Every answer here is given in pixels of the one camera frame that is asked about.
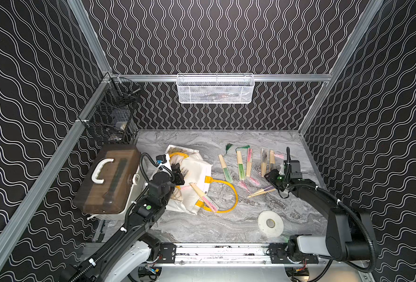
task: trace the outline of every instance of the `wire mesh basket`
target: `wire mesh basket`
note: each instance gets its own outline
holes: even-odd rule
[[[183,104],[248,104],[254,87],[253,74],[177,74]]]
[[[105,89],[91,118],[84,122],[88,135],[105,143],[129,143],[137,133],[132,117],[139,94],[140,88],[135,93],[123,93],[113,87]]]
[[[142,87],[129,79],[113,78],[115,87],[108,89],[119,107],[135,103],[141,93]]]

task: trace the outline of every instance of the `cable tie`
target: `cable tie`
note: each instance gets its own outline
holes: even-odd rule
[[[89,259],[89,263],[92,264],[93,267],[95,267],[97,264],[94,262],[93,258]]]

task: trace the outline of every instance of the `white handle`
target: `white handle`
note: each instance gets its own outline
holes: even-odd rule
[[[104,159],[104,160],[101,160],[99,163],[98,163],[98,165],[95,167],[95,170],[94,170],[94,172],[92,173],[92,177],[91,177],[91,179],[92,179],[92,181],[95,183],[95,184],[103,184],[103,182],[105,181],[104,179],[98,179],[98,174],[100,173],[100,171],[102,170],[102,167],[105,165],[105,163],[107,163],[107,162],[112,162],[112,161],[114,161],[114,159]]]
[[[139,179],[141,179],[141,176],[139,174],[135,173],[135,175],[133,175],[133,185],[137,185]]]

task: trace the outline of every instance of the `white wire basket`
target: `white wire basket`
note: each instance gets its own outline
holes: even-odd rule
[[[182,104],[248,104],[254,87],[253,74],[177,74]]]

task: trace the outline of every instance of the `brown plastic box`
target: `brown plastic box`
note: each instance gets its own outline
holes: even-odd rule
[[[76,193],[73,204],[90,214],[121,213],[138,169],[140,154],[135,145],[104,145]]]

